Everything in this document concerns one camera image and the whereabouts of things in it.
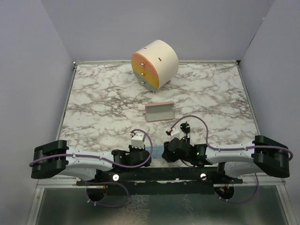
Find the light blue cleaning cloth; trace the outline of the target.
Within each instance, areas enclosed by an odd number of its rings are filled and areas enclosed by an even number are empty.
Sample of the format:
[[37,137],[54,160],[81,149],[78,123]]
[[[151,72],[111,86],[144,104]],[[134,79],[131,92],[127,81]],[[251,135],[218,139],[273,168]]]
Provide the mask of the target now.
[[163,145],[155,145],[153,146],[151,158],[162,158],[163,152],[164,152]]

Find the pink glasses case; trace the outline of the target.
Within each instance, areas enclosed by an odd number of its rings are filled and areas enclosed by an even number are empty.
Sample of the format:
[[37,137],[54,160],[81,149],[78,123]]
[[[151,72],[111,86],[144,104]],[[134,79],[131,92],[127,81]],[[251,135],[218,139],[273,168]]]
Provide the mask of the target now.
[[145,118],[147,122],[172,120],[175,118],[174,102],[148,103],[145,105]]

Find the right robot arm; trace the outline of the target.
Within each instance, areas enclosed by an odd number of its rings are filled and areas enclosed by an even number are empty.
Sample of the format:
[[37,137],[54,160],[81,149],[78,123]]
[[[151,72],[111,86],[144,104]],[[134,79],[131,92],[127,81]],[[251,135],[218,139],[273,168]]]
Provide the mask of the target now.
[[220,183],[252,173],[288,178],[291,156],[287,146],[263,135],[255,136],[252,142],[226,146],[191,145],[187,138],[175,137],[164,143],[162,154],[168,163],[182,160],[198,167],[222,164],[223,167],[215,172]]

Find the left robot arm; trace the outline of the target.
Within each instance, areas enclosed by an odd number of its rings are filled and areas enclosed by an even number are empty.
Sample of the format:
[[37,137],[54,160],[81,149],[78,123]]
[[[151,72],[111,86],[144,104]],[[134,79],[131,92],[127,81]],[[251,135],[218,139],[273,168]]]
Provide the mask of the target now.
[[57,140],[34,149],[31,178],[41,180],[58,174],[77,177],[98,185],[103,181],[102,172],[126,173],[148,167],[151,164],[153,146],[150,150],[129,145],[129,151],[112,150],[83,152],[67,146],[66,140]]

